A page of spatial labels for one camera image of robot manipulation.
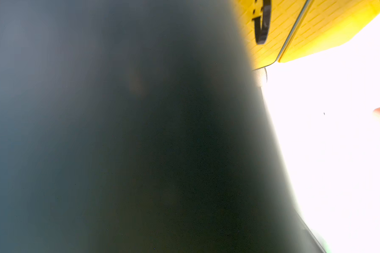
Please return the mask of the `teal yellow drawer cabinet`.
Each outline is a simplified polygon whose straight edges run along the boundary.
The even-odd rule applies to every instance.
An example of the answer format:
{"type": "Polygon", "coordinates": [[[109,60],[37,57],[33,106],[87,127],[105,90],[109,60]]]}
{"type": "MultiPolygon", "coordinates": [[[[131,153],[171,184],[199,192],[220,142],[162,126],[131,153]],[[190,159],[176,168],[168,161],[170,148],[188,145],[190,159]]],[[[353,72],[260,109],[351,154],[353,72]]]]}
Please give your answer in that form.
{"type": "Polygon", "coordinates": [[[0,1],[0,253],[380,253],[380,1],[0,1]]]}

